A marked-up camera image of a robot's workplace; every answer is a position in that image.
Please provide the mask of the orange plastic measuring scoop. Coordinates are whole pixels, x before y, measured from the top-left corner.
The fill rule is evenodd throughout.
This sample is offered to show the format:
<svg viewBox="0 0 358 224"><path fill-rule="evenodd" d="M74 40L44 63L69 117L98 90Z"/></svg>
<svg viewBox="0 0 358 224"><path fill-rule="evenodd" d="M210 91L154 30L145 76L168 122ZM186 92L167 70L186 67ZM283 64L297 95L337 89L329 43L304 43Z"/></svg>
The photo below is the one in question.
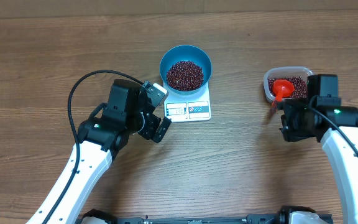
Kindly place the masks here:
<svg viewBox="0 0 358 224"><path fill-rule="evenodd" d="M278 103L281 102L284 97L289 97L294 90L294 85L288 80L275 80L273 83L273 93L275 94L275 99L270 109L271 112L275 113L277 111Z"/></svg>

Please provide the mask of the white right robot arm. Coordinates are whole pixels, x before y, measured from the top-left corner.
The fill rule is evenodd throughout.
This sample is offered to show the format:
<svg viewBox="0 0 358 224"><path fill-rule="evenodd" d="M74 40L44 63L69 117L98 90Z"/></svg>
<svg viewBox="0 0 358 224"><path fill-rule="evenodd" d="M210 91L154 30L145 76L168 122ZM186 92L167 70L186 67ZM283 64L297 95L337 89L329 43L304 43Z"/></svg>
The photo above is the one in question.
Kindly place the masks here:
<svg viewBox="0 0 358 224"><path fill-rule="evenodd" d="M308 77L307 97L276 101L287 142L316 138L328 157L344 223L358 223L358 108L343 106L337 75Z"/></svg>

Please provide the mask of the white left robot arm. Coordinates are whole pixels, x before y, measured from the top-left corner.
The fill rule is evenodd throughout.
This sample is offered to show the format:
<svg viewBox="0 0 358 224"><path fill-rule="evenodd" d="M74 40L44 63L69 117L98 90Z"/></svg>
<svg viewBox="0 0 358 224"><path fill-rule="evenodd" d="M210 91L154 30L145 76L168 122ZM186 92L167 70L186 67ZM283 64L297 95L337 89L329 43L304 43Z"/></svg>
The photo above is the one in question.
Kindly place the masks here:
<svg viewBox="0 0 358 224"><path fill-rule="evenodd" d="M109 99L76 130L77 143L47 198L29 223L74 223L100 177L130 135L159 143L171 121L153 114L168 96L158 83L114 81Z"/></svg>

